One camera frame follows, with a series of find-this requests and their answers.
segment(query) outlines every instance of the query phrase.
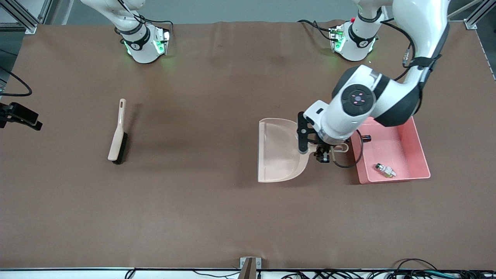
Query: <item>floor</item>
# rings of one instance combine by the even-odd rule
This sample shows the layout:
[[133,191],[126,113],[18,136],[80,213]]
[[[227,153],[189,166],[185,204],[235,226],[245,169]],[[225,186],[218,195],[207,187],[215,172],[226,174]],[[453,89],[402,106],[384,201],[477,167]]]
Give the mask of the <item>floor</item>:
[[[470,0],[452,0],[449,12],[469,2]],[[468,17],[476,7],[452,20]],[[104,16],[80,0],[60,0],[53,9],[52,24],[110,24]],[[182,24],[218,21],[292,22],[304,18],[322,22],[337,18],[349,19],[356,15],[356,10],[352,1],[342,0],[149,0],[140,13],[150,19],[166,19]],[[489,63],[496,69],[496,9],[481,19],[477,26]],[[23,37],[23,32],[0,32],[0,49],[17,53]],[[10,70],[14,63],[15,56],[0,52],[0,66]],[[0,78],[8,80],[8,75],[2,71]]]

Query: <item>brown table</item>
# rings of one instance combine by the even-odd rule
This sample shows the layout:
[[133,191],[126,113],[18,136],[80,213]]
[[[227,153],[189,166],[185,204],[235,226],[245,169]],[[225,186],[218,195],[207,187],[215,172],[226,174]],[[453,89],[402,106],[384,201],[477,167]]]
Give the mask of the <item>brown table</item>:
[[[330,100],[357,63],[299,23],[178,25],[170,56],[140,65],[113,26],[39,26],[14,72],[40,132],[1,134],[1,267],[496,269],[495,82],[475,31],[451,24],[415,117],[432,177],[359,185],[310,160],[257,182],[257,127]],[[408,45],[381,28],[363,61],[390,77]],[[23,90],[11,81],[8,90]],[[106,157],[127,99],[126,162]],[[352,160],[349,153],[340,157]]]

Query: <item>pink tray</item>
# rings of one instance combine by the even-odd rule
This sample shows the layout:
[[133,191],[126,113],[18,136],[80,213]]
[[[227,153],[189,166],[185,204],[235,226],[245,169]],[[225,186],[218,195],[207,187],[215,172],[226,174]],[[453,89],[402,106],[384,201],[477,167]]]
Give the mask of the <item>pink tray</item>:
[[[360,132],[372,137],[372,141],[364,143],[364,155],[357,164],[360,183],[410,181],[431,177],[413,117],[403,125],[389,128],[369,117],[360,126]],[[360,155],[357,133],[351,137],[351,143],[357,159]],[[377,163],[390,166],[397,176],[384,177],[374,168]]]

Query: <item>brush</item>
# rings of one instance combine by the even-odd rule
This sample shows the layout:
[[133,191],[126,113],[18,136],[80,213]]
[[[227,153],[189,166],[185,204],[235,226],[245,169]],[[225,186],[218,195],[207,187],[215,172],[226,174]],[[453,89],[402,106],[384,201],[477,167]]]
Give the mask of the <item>brush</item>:
[[127,143],[127,133],[124,132],[124,112],[125,99],[121,99],[119,101],[119,118],[117,121],[117,128],[114,133],[114,139],[112,140],[108,157],[109,161],[112,161],[112,163],[116,165],[122,164],[125,145]]

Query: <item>beige dustpan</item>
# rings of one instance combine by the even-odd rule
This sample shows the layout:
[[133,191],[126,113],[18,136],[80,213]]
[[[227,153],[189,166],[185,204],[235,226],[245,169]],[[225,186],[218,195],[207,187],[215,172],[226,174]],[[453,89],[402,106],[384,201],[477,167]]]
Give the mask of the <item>beige dustpan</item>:
[[[316,151],[309,144],[309,151],[298,151],[296,122],[280,118],[265,118],[258,123],[258,181],[280,182],[299,176],[306,168],[309,157]],[[347,152],[346,144],[334,152]]]

